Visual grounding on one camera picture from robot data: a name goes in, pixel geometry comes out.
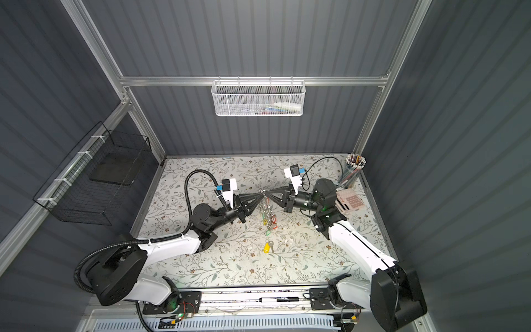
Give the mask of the large metal keyring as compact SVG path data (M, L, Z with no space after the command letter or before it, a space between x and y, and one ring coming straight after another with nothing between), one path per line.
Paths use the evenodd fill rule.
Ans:
M259 206L262 222L266 228L266 233L270 234L278 228L276 214L272 211L270 199L264 195Z

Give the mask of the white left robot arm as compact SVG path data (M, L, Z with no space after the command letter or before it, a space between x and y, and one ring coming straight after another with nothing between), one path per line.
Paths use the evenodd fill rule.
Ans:
M234 195L219 209L197 205L189 216L186 233L155 239L131 236L87 255L76 267L76 284L97 296L102 306L119 301L148 302L173 311L183 301L174 282L166 276L153 277L143 270L160 261L201 253L217 240L214 230L235 220L244 222L264 195Z

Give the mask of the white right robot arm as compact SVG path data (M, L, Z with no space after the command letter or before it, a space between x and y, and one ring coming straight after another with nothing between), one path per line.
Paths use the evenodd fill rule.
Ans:
M318 181L312 192L289 185L264 193L287 213L295 208L310 211L316 231L349 254L368 279L362 282L350 273L341 274L329 280L326 294L316 300L337 308L366 308L385 331L397 331L425 315L427 303L415 269L362 236L337 207L337 194L326 179Z

